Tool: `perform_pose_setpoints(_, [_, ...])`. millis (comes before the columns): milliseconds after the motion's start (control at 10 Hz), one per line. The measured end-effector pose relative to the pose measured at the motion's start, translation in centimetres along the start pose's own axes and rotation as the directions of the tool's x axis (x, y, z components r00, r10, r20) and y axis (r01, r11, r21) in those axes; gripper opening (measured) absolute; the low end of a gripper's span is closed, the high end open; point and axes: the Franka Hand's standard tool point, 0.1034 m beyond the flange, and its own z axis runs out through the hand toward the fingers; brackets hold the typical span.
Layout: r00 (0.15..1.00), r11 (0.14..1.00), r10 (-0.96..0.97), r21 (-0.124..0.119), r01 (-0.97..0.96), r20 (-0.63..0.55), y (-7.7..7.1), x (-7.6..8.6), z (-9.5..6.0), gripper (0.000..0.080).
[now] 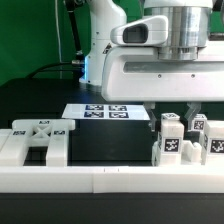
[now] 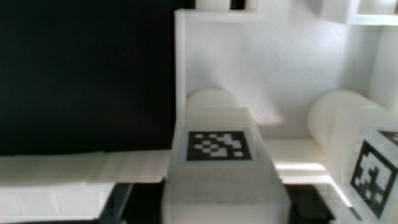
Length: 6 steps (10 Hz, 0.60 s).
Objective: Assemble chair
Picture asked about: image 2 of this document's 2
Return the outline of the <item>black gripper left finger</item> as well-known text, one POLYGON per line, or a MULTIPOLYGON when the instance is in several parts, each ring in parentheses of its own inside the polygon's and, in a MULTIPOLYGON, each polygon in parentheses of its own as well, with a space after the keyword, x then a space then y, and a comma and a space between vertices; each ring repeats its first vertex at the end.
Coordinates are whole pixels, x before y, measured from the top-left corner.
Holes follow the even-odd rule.
POLYGON ((103 207, 103 224, 162 224, 163 183, 119 183, 103 207))

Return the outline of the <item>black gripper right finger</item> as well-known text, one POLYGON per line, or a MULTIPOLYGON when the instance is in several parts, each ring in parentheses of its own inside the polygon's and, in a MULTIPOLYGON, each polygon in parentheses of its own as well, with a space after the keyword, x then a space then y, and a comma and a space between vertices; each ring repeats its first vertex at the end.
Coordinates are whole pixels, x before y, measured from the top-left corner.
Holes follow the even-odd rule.
POLYGON ((291 200, 288 224, 329 224, 334 214, 313 185, 286 184, 291 200))

